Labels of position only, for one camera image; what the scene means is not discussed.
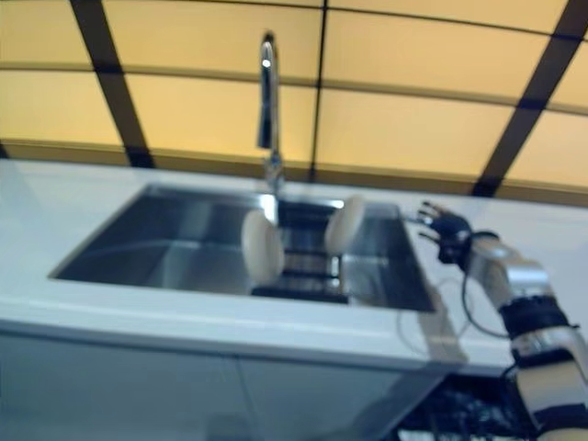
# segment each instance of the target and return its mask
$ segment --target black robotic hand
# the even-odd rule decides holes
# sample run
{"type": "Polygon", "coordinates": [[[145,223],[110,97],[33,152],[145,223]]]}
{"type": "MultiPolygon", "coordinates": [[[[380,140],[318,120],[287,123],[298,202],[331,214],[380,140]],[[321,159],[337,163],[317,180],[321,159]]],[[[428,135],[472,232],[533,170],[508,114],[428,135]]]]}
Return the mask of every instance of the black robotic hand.
{"type": "Polygon", "coordinates": [[[462,270],[466,269],[474,237],[485,235],[498,238],[493,232],[473,232],[465,218],[428,201],[423,202],[418,210],[417,220],[433,230],[434,234],[419,234],[439,245],[438,259],[444,264],[456,264],[462,270]]]}

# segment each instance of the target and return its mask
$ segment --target faucet spout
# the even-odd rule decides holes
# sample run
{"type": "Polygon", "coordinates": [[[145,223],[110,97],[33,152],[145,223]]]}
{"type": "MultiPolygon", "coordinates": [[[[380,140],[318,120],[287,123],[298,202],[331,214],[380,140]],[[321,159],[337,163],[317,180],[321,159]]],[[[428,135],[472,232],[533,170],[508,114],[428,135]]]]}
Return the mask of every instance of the faucet spout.
{"type": "Polygon", "coordinates": [[[265,161],[266,182],[274,196],[283,182],[282,157],[279,149],[279,113],[278,89],[279,70],[277,63],[276,39],[272,32],[267,32],[261,43],[261,115],[257,145],[270,150],[265,161]]]}
{"type": "Polygon", "coordinates": [[[272,32],[267,32],[261,43],[261,116],[257,145],[279,153],[279,121],[277,90],[279,73],[277,69],[277,48],[272,32]]]}

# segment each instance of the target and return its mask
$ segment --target white cabinet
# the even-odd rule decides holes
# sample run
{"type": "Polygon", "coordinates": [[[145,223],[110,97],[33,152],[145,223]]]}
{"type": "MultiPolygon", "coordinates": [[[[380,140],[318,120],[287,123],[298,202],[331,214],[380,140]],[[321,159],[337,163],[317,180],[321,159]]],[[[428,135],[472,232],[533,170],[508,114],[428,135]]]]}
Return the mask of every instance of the white cabinet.
{"type": "Polygon", "coordinates": [[[0,335],[0,439],[256,437],[234,357],[0,335]]]}
{"type": "Polygon", "coordinates": [[[263,439],[381,439],[444,377],[439,371],[239,358],[263,439]]]}

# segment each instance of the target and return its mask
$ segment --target stainless steel sink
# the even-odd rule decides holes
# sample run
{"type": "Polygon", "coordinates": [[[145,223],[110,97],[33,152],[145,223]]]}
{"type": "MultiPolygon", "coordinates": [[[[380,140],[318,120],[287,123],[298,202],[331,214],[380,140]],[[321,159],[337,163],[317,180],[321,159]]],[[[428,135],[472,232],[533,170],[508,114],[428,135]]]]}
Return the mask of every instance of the stainless steel sink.
{"type": "Polygon", "coordinates": [[[343,202],[280,200],[286,270],[275,285],[254,286],[242,257],[241,227],[250,209],[271,211],[272,203],[263,194],[147,187],[51,277],[433,310],[400,212],[391,204],[367,205],[354,244],[337,261],[327,258],[322,238],[330,214],[343,202]]]}

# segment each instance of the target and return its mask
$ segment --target white round object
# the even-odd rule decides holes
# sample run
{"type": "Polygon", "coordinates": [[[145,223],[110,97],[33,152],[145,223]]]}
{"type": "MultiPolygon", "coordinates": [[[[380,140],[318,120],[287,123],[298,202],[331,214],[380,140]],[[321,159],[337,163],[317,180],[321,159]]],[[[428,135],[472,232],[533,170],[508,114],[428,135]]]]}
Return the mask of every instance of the white round object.
{"type": "Polygon", "coordinates": [[[284,247],[276,227],[267,220],[263,211],[251,210],[245,216],[241,247],[247,272],[256,284],[270,285],[282,274],[284,247]]]}
{"type": "Polygon", "coordinates": [[[329,219],[324,234],[324,247],[328,255],[341,255],[355,239],[366,214],[366,201],[359,195],[345,200],[329,219]]]}

